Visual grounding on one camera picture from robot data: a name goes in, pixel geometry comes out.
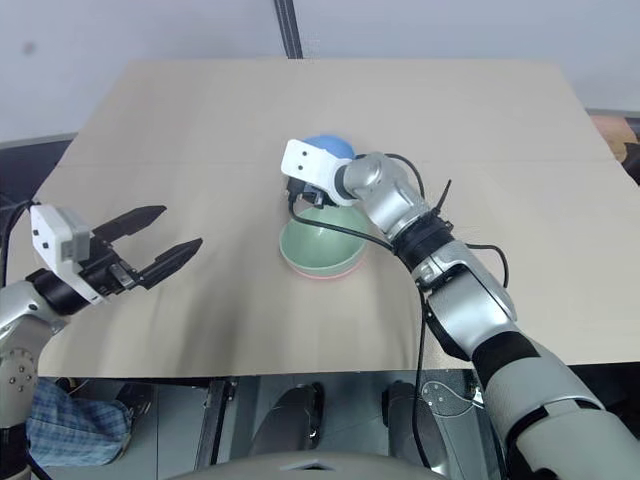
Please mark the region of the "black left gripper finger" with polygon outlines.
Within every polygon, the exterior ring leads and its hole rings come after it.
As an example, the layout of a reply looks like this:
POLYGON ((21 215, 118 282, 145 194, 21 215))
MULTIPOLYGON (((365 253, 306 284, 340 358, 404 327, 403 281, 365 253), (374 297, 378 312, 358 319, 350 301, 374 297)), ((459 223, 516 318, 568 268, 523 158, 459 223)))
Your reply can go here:
POLYGON ((166 209, 164 205, 134 208, 94 228, 92 243, 107 245, 124 236, 134 235, 151 225, 166 209))
POLYGON ((202 238, 184 242, 155 258, 154 262, 138 273, 137 285, 147 290, 179 271, 200 249, 202 238))

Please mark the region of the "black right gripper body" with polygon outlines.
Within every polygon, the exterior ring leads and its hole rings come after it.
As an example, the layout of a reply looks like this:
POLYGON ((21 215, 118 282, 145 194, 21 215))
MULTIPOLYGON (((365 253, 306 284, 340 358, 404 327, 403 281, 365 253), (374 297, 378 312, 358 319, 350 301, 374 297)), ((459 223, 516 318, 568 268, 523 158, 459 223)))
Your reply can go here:
POLYGON ((297 200, 303 200, 318 209, 323 209, 326 206, 334 206, 334 202, 326 192, 303 180, 289 177, 286 190, 288 192, 288 200, 291 204, 297 200))

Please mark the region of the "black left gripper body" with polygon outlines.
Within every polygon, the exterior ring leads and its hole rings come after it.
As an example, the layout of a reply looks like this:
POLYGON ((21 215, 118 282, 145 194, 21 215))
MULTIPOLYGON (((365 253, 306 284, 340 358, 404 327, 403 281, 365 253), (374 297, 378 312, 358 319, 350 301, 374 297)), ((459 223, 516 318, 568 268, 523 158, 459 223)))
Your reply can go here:
POLYGON ((140 272, 129 265, 114 250, 112 244, 93 235, 89 243, 89 257, 79 262, 80 276, 100 295, 119 295, 126 290, 150 287, 140 272))

